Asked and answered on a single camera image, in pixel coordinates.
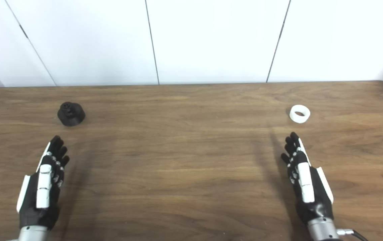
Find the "panel seam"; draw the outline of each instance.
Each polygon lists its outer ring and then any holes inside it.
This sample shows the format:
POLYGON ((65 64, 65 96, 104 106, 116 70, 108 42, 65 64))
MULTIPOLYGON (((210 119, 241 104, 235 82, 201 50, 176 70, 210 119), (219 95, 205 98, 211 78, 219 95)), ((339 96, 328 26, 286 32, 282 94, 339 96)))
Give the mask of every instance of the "panel seam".
POLYGON ((151 32, 150 15, 148 14, 147 0, 145 0, 145 9, 147 10, 148 27, 150 28, 151 46, 153 47, 154 65, 156 67, 157 83, 160 85, 159 71, 157 69, 156 52, 154 51, 153 33, 151 32))
POLYGON ((24 31, 23 29, 23 26, 20 24, 20 22, 18 21, 18 18, 16 17, 16 15, 14 14, 14 12, 12 11, 11 9, 11 6, 8 4, 7 0, 5 0, 5 3, 7 4, 9 10, 11 11, 12 15, 14 16, 15 20, 17 21, 18 23, 18 26, 21 28, 21 30, 23 31, 24 35, 26 36, 27 40, 29 41, 30 45, 32 46, 32 48, 34 49, 35 53, 37 54, 38 56, 38 59, 41 61, 41 64, 43 65, 44 69, 47 71, 48 75, 50 76, 50 78, 52 79, 53 83, 55 84, 55 86, 58 86, 56 84, 56 81, 53 79, 53 76, 50 74, 50 71, 47 69, 47 66, 44 64, 43 60, 41 59, 41 56, 38 54, 37 50, 35 49, 34 45, 32 44, 32 41, 29 39, 29 37, 27 36, 26 32, 24 31))
POLYGON ((273 53, 272 62, 271 62, 271 64, 270 64, 269 72, 267 73, 266 83, 269 81, 271 68, 272 68, 272 66, 273 66, 273 61, 274 61, 274 57, 275 57, 275 55, 276 55, 277 47, 278 47, 278 45, 279 45, 280 37, 282 36, 283 27, 284 27, 284 25, 285 25, 285 20, 286 20, 286 16, 287 16, 287 14, 288 14, 288 9, 290 9, 290 4, 291 4, 291 0, 288 2, 288 6, 286 7, 286 12, 285 12, 285 16, 284 16, 284 18, 283 18, 282 27, 280 28, 280 32, 279 32, 279 38, 277 39, 276 47, 275 47, 275 49, 274 49, 274 53, 273 53))

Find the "white finger cover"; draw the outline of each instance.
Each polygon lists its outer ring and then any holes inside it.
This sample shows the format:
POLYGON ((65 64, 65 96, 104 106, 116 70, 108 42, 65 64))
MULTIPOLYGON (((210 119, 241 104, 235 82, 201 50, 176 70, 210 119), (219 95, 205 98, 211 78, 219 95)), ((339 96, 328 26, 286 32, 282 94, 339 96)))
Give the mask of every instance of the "white finger cover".
POLYGON ((293 122, 304 123, 309 119, 309 116, 311 116, 311 111, 308 107, 304 105, 295 105, 291 107, 290 118, 293 122))
POLYGON ((325 177, 323 168, 322 167, 318 167, 317 171, 318 171, 318 175, 320 176, 321 182, 323 183, 323 186, 324 186, 324 189, 325 189, 325 191, 327 193, 327 196, 330 199, 331 204, 333 204, 333 201, 334 201, 333 192, 331 191, 331 188, 328 185, 328 182, 327 182, 327 179, 325 177))
POLYGON ((41 165, 38 177, 37 209, 46 209, 50 206, 50 189, 52 187, 52 166, 41 165))
POLYGON ((26 175, 23 179, 23 184, 21 185, 20 194, 18 195, 17 200, 17 212, 20 212, 21 205, 23 204, 24 196, 26 195, 27 186, 29 185, 30 176, 26 175))
POLYGON ((311 171, 309 167, 309 163, 299 163, 297 165, 299 183, 302 188, 302 199, 304 203, 313 203, 315 201, 314 186, 312 184, 311 171))
POLYGON ((41 162, 43 161, 43 158, 47 155, 47 151, 49 150, 50 145, 51 145, 51 142, 47 144, 46 149, 44 150, 43 155, 41 156, 40 163, 38 163, 38 167, 35 172, 38 172, 38 169, 40 169, 41 162))
POLYGON ((309 165, 312 166, 311 162, 309 161, 308 154, 306 153, 305 145, 303 145, 303 142, 302 142, 301 138, 299 138, 299 143, 300 143, 300 150, 306 155, 306 159, 308 160, 309 165))

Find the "robot finger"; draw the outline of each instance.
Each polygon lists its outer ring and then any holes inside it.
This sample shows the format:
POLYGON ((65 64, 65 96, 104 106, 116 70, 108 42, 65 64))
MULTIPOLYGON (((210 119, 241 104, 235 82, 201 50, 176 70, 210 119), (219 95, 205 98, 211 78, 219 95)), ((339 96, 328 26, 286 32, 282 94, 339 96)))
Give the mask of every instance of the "robot finger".
POLYGON ((62 146, 60 150, 55 154, 56 159, 61 160, 67 151, 68 151, 68 148, 66 146, 62 146))
POLYGON ((41 155, 40 163, 38 163, 37 170, 35 172, 39 171, 40 166, 41 166, 41 162, 43 161, 44 157, 51 154, 49 149, 50 149, 50 146, 52 145, 53 139, 47 144, 46 149, 44 150, 43 154, 41 155))
POLYGON ((293 153, 296 151, 294 149, 294 147, 292 146, 289 146, 288 144, 285 144, 285 146, 283 147, 285 149, 285 151, 288 153, 288 155, 290 155, 290 157, 293 156, 293 153))
POLYGON ((44 164, 49 164, 49 165, 55 165, 56 162, 55 160, 53 159, 53 156, 51 155, 45 155, 43 156, 42 160, 41 160, 41 163, 40 163, 40 166, 44 165, 44 164))
POLYGON ((287 145, 289 145, 289 146, 291 146, 291 147, 295 147, 295 146, 294 146, 294 141, 293 141, 293 139, 291 139, 290 136, 287 136, 287 137, 285 138, 285 142, 286 142, 287 145))
POLYGON ((53 137, 53 139, 50 141, 50 147, 48 149, 48 151, 50 151, 51 153, 53 154, 56 154, 58 153, 58 151, 60 150, 60 148, 63 146, 64 142, 63 140, 60 138, 60 136, 55 136, 53 137))
POLYGON ((62 160, 60 161, 60 165, 62 166, 62 167, 65 167, 66 166, 66 164, 69 162, 69 156, 64 156, 63 158, 62 158, 62 160))
POLYGON ((280 155, 281 159, 283 160, 283 162, 285 162, 285 164, 290 164, 291 161, 290 161, 290 157, 287 156, 287 154, 283 153, 280 155))
POLYGON ((59 188, 62 186, 64 178, 65 178, 65 172, 63 170, 61 170, 59 172, 59 179, 58 179, 58 181, 56 183, 59 188))
POLYGON ((56 205, 59 201, 60 188, 58 185, 53 185, 50 189, 50 205, 56 205))
POLYGON ((296 155, 294 156, 294 161, 297 162, 297 164, 308 163, 308 157, 306 156, 304 152, 298 151, 296 155))
POLYGON ((292 184, 299 183, 299 175, 297 174, 296 167, 294 167, 292 164, 287 165, 287 167, 288 169, 286 170, 286 173, 288 175, 288 179, 292 184))
POLYGON ((300 187, 300 183, 298 181, 293 183, 294 194, 297 199, 302 199, 302 188, 300 187))
POLYGON ((291 140, 294 142, 294 146, 296 148, 299 148, 300 147, 300 141, 299 141, 300 137, 295 132, 292 132, 290 134, 290 137, 291 137, 291 140))

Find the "cable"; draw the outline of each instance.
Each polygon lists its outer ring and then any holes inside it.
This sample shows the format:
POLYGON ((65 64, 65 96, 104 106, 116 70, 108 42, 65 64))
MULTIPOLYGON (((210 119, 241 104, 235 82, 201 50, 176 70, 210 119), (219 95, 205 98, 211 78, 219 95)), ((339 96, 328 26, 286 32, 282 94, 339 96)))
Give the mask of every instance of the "cable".
POLYGON ((356 238, 358 238, 359 240, 361 241, 369 241, 367 238, 364 238, 364 236, 362 236, 360 233, 358 233, 357 231, 353 230, 354 232, 351 233, 352 236, 355 236, 356 238))

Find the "robotic hand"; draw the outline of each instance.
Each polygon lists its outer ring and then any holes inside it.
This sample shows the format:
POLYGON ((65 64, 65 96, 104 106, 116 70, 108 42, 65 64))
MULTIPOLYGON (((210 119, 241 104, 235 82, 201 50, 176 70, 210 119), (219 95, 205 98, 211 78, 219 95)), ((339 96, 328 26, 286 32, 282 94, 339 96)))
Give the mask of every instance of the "robotic hand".
POLYGON ((309 162, 305 147, 295 132, 285 139, 281 155, 288 168, 288 177, 296 195, 296 211, 308 226, 314 241, 341 241, 340 235, 354 235, 367 241, 352 229, 336 229, 332 210, 333 194, 321 167, 314 168, 309 162))
POLYGON ((26 175, 17 201, 20 215, 19 241, 45 241, 58 217, 58 199, 69 162, 67 148, 59 136, 47 145, 34 174, 26 175))

